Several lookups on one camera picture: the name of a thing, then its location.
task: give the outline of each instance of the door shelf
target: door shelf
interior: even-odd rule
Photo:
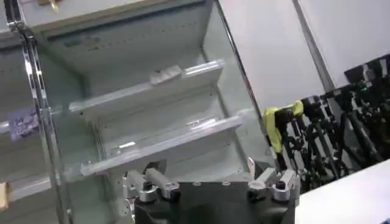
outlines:
[[[81,174],[83,176],[101,174],[107,170],[120,166],[126,166],[138,162],[140,159],[148,159],[149,157],[153,157],[152,160],[163,159],[165,158],[164,152],[169,149],[200,140],[207,136],[213,136],[223,131],[233,130],[239,127],[242,123],[243,119],[241,116],[234,116],[213,122],[211,124],[202,125],[190,130],[187,133],[176,136],[175,138],[171,138],[169,140],[159,142],[142,149],[131,150],[129,152],[122,153],[121,155],[92,165],[83,166],[81,168]]]
[[[93,119],[114,111],[136,107],[162,97],[174,96],[188,89],[216,85],[223,67],[223,60],[211,61],[187,68],[180,77],[158,85],[142,83],[88,100],[72,102],[69,105],[69,110],[71,113],[79,113],[88,119]]]
[[[51,188],[50,179],[46,175],[30,177],[10,183],[9,201],[14,202],[25,197],[48,191]]]

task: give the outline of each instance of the yellow tool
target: yellow tool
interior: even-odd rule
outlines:
[[[274,148],[275,153],[282,153],[282,136],[275,123],[275,113],[290,108],[292,113],[296,116],[303,115],[303,103],[298,100],[292,105],[288,105],[287,107],[277,108],[270,107],[267,108],[264,113],[264,126],[266,127],[267,135],[269,136],[269,140],[271,142],[272,148]]]
[[[39,5],[51,5],[51,8],[55,13],[58,13],[60,10],[57,5],[57,1],[59,0],[38,0]]]

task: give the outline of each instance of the white table surface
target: white table surface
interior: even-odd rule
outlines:
[[[390,159],[301,195],[296,224],[373,223],[390,219]]]

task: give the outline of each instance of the black base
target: black base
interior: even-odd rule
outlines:
[[[247,199],[247,183],[180,183],[177,203],[158,199],[149,204],[135,201],[135,221],[142,224],[274,224],[294,223],[295,203],[279,203],[271,193],[254,203]]]

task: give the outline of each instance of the label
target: label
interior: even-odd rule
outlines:
[[[28,137],[39,131],[38,114],[33,108],[9,113],[8,120],[12,141]]]

